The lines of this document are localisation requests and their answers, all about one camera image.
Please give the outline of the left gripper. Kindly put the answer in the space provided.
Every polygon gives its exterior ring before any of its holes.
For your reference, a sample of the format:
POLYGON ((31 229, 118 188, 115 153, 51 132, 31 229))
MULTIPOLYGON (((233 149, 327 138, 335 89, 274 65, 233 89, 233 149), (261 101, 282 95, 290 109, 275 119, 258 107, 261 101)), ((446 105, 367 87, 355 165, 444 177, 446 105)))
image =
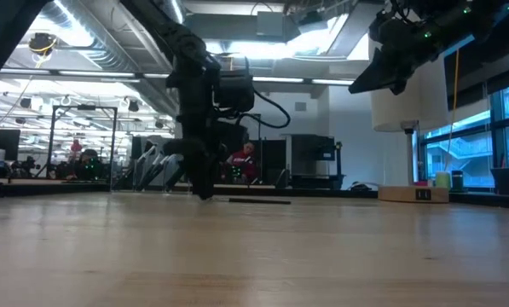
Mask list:
POLYGON ((228 148, 220 142, 215 128, 212 98, 220 69, 213 57, 201 62, 175 57, 173 71, 165 81, 168 89, 177 90, 179 111, 176 120, 182 127, 182 137, 163 146, 165 155, 182 156, 178 170, 165 182, 165 187, 172 189, 186 175, 192 183, 193 193, 202 200, 214 195, 221 163, 228 158, 228 148), (217 148, 208 157, 206 174, 204 148, 217 148))

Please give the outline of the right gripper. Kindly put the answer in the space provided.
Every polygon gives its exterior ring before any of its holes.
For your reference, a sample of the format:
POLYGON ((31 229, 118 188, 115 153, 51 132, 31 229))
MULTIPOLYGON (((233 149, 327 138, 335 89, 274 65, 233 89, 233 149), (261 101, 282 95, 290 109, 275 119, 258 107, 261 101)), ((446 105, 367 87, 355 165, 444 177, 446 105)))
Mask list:
POLYGON ((452 44, 451 32, 443 25, 434 20, 405 21, 394 10, 376 14, 369 37, 379 47, 349 87, 351 94, 389 89, 398 96, 418 67, 434 61, 452 44))

